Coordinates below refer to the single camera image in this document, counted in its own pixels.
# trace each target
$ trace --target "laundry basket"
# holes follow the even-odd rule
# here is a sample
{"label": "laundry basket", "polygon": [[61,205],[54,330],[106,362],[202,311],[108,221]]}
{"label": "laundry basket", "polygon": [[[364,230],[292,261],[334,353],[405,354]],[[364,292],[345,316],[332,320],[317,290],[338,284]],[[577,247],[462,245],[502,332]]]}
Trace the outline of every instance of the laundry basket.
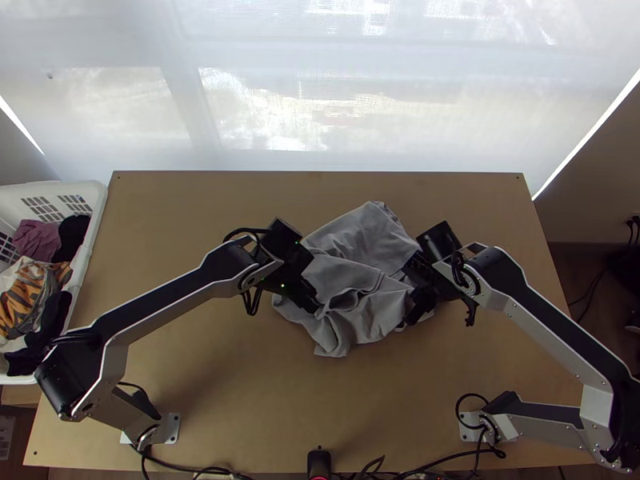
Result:
{"label": "laundry basket", "polygon": [[[100,182],[33,182],[0,186],[0,271],[19,259],[12,237],[24,218],[43,222],[61,222],[71,215],[91,215],[84,243],[71,262],[73,274],[65,285],[73,295],[64,330],[69,325],[78,292],[85,277],[94,247],[102,212],[106,203],[106,187]],[[8,377],[0,374],[0,385],[35,383],[33,375]]]}

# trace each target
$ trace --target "gray shirt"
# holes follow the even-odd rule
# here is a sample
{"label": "gray shirt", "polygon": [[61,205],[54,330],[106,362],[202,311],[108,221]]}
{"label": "gray shirt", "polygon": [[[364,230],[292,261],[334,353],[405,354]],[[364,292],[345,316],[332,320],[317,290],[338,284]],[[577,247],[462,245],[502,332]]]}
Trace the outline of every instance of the gray shirt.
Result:
{"label": "gray shirt", "polygon": [[384,203],[367,202],[302,244],[314,254],[302,276],[322,305],[309,314],[275,294],[273,306],[306,328],[317,343],[316,355],[344,357],[353,344],[383,339],[413,306],[414,286],[402,267],[419,246]]}

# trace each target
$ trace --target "orange patterned cloth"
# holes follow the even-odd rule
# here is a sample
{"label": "orange patterned cloth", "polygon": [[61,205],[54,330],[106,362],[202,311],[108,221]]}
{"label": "orange patterned cloth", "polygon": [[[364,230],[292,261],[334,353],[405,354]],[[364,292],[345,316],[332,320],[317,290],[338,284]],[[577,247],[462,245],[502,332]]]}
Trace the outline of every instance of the orange patterned cloth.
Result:
{"label": "orange patterned cloth", "polygon": [[3,272],[0,344],[37,330],[46,300],[68,283],[72,273],[69,262],[37,262],[28,257]]}

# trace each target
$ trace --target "wooden table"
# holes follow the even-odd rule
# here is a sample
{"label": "wooden table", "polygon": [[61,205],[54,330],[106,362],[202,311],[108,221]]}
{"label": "wooden table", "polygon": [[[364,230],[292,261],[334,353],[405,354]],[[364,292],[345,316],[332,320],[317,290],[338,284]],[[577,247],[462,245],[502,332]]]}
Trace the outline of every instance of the wooden table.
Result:
{"label": "wooden table", "polygon": [[[304,234],[367,200],[382,200],[412,236],[446,219],[462,243],[504,247],[530,284],[567,312],[529,191],[518,174],[117,172],[71,327],[195,268],[224,234],[284,218]],[[301,472],[322,445],[337,471],[386,455],[408,470],[474,446],[458,437],[456,399],[516,390],[527,401],[579,405],[582,386],[501,314],[466,328],[461,302],[346,358],[313,355],[314,342],[263,299],[213,300],[130,348],[125,380],[160,411],[182,414],[168,462],[231,465],[246,473]],[[91,420],[57,420],[43,398],[29,465],[137,470],[120,433]],[[590,456],[526,438],[484,456],[483,469],[588,463]],[[444,467],[471,468],[472,457]]]}

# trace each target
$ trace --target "white curtain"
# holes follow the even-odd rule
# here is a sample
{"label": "white curtain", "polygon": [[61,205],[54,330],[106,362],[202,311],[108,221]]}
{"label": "white curtain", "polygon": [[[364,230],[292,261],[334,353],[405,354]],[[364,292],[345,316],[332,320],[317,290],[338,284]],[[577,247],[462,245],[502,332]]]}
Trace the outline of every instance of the white curtain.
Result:
{"label": "white curtain", "polygon": [[632,0],[0,0],[0,96],[62,179],[521,171],[535,192],[638,70],[638,18]]}

